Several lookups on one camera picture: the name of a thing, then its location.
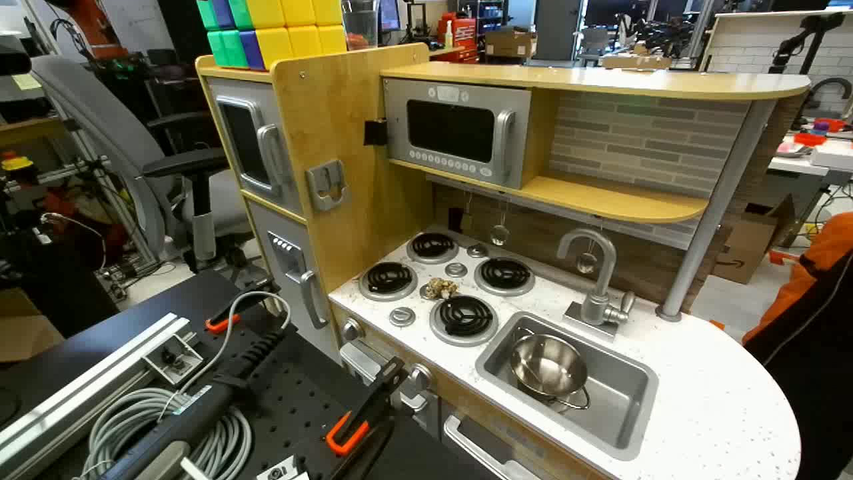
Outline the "orange black clamp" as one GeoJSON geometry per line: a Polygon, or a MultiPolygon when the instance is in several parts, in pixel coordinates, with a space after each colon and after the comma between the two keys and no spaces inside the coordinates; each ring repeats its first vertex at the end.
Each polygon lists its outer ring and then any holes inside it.
{"type": "Polygon", "coordinates": [[[357,411],[346,411],[322,438],[325,447],[345,459],[380,427],[393,408],[393,391],[406,380],[406,362],[393,358],[382,364],[357,411]]]}

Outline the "grey toy microwave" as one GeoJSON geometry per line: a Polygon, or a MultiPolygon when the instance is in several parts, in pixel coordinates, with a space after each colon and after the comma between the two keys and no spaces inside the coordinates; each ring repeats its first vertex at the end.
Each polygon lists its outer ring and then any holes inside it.
{"type": "Polygon", "coordinates": [[[386,80],[385,107],[394,160],[498,186],[522,184],[532,91],[386,80]]]}

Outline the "small steel pot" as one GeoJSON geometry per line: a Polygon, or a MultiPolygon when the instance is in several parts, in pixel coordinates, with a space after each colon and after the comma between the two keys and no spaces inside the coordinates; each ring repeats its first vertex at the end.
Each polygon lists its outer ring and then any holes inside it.
{"type": "Polygon", "coordinates": [[[522,335],[512,350],[512,375],[533,398],[557,411],[589,406],[587,362],[581,352],[554,332],[522,335]]]}

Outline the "grey toy oven door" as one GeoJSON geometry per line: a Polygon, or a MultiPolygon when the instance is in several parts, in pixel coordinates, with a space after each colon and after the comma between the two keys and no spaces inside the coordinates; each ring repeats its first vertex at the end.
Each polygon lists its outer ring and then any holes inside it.
{"type": "Polygon", "coordinates": [[[241,180],[289,211],[302,211],[273,87],[241,80],[212,80],[208,87],[241,180]]]}

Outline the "colourful block cube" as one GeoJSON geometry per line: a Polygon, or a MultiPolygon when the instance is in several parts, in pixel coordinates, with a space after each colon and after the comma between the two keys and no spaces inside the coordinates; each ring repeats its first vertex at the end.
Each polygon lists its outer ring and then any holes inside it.
{"type": "Polygon", "coordinates": [[[341,0],[196,0],[218,66],[273,70],[284,59],[346,50],[341,0]]]}

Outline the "small brown object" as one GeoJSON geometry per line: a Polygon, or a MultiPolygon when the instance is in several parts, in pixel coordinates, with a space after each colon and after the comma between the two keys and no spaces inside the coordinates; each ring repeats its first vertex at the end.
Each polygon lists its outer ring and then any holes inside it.
{"type": "Polygon", "coordinates": [[[422,284],[422,296],[430,300],[450,298],[460,290],[454,279],[433,276],[422,284]]]}

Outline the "front right stove burner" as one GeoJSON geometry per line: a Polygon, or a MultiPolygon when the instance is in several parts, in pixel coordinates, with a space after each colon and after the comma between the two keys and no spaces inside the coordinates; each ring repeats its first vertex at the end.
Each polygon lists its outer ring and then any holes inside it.
{"type": "Polygon", "coordinates": [[[450,296],[430,312],[430,328],[448,344],[478,346],[496,332],[498,318],[476,296],[450,296]]]}

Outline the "grey support pole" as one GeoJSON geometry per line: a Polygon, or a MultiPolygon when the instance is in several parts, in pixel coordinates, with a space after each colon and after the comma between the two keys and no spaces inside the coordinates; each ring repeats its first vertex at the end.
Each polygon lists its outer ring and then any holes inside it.
{"type": "Polygon", "coordinates": [[[675,274],[669,292],[667,292],[667,300],[655,310],[655,315],[662,320],[669,320],[669,322],[681,320],[689,290],[693,284],[693,276],[695,276],[695,271],[699,271],[699,267],[714,239],[721,220],[727,212],[727,206],[731,206],[731,199],[739,190],[739,180],[741,180],[741,176],[745,176],[767,122],[770,122],[774,110],[777,110],[774,100],[751,100],[749,103],[745,122],[741,122],[741,130],[726,156],[726,164],[717,176],[717,184],[711,190],[710,206],[693,231],[693,239],[686,250],[686,259],[675,274]]]}

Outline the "stove burner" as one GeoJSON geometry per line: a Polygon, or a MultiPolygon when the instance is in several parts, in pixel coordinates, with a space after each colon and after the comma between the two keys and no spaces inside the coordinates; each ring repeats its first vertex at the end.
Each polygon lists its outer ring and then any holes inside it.
{"type": "Polygon", "coordinates": [[[430,328],[448,344],[478,346],[496,332],[498,318],[476,296],[450,296],[430,312],[430,328]]]}
{"type": "Polygon", "coordinates": [[[460,252],[460,244],[450,235],[422,231],[408,242],[408,255],[424,264],[442,264],[460,252]]]}
{"type": "Polygon", "coordinates": [[[521,296],[533,288],[533,271],[514,259],[489,259],[478,267],[476,279],[492,292],[521,296]]]}
{"type": "Polygon", "coordinates": [[[401,260],[382,260],[357,279],[357,288],[369,298],[394,300],[417,288],[417,271],[401,260]]]}

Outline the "grey lower cabinet door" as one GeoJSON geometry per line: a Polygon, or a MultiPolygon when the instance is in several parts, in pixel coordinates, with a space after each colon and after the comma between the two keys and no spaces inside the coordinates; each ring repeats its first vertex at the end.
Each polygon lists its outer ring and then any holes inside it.
{"type": "Polygon", "coordinates": [[[325,358],[338,358],[338,342],[321,276],[302,226],[273,219],[261,226],[264,252],[280,296],[290,304],[290,322],[325,358]]]}

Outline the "hanging silver ladle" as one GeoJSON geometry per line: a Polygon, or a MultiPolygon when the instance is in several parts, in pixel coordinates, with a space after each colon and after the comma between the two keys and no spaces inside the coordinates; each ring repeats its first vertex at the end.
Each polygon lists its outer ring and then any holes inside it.
{"type": "Polygon", "coordinates": [[[508,239],[512,235],[510,226],[508,226],[510,211],[512,211],[510,199],[502,199],[498,203],[498,219],[494,220],[492,235],[489,235],[492,242],[498,244],[498,248],[508,244],[508,239]]]}

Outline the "orange black jacket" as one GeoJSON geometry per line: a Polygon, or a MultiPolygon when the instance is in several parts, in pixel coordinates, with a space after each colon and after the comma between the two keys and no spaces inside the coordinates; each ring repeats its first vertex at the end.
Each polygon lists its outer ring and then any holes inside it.
{"type": "Polygon", "coordinates": [[[838,480],[853,459],[853,212],[821,226],[745,346],[798,416],[798,480],[838,480]]]}

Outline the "aluminium extrusion rail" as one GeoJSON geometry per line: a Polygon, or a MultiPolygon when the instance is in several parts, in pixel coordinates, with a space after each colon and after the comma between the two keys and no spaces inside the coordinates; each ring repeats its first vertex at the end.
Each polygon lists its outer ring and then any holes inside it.
{"type": "Polygon", "coordinates": [[[168,312],[0,432],[0,480],[36,480],[126,391],[162,378],[178,387],[202,355],[190,320],[168,312]]]}

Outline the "silver toy faucet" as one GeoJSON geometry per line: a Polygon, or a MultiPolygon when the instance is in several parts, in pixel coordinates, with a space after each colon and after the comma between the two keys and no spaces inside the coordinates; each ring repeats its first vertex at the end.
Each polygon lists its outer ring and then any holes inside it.
{"type": "Polygon", "coordinates": [[[623,324],[634,310],[638,296],[626,290],[619,306],[611,304],[611,279],[615,274],[615,244],[594,228],[570,228],[560,238],[557,255],[566,259],[575,239],[589,239],[591,244],[599,248],[599,270],[583,300],[574,300],[566,310],[566,315],[591,328],[623,324]]]}

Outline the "grey office chair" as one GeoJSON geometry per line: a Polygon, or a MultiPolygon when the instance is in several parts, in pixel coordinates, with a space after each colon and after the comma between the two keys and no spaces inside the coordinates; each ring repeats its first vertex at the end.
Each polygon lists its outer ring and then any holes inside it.
{"type": "Polygon", "coordinates": [[[216,255],[218,238],[249,231],[224,150],[196,147],[168,155],[153,135],[172,120],[205,120],[205,111],[144,124],[86,62],[37,56],[32,75],[61,115],[74,120],[93,150],[108,156],[108,171],[129,190],[136,223],[157,259],[192,252],[208,260],[216,255]]]}

